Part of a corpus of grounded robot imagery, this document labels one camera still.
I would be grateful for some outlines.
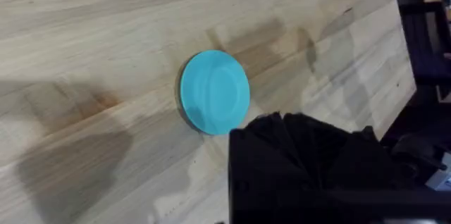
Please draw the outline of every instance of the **black chair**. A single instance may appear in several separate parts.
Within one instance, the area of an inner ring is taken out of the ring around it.
[[[418,85],[439,86],[442,97],[451,87],[451,34],[441,2],[400,6],[410,61]]]

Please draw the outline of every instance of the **wood grain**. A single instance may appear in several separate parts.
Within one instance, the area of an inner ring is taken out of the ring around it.
[[[178,103],[222,49],[262,113],[381,137],[415,90],[396,0],[0,0],[0,223],[228,222],[228,137]]]

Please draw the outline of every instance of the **turquoise plastic plate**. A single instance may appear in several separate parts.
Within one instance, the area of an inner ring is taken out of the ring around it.
[[[180,99],[194,126],[210,135],[222,135],[245,119],[250,103],[249,82],[231,55],[203,51],[183,71]]]

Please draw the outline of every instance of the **black fabric cover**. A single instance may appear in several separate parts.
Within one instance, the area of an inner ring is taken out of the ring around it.
[[[348,133],[303,114],[259,117],[230,132],[231,223],[351,223],[326,191],[406,188],[372,129]]]

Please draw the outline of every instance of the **wooden tabletop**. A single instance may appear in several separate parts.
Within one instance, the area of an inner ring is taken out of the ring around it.
[[[246,121],[303,111],[381,137],[415,90],[396,0],[0,0],[0,223],[228,222],[228,137],[183,65],[222,49]]]

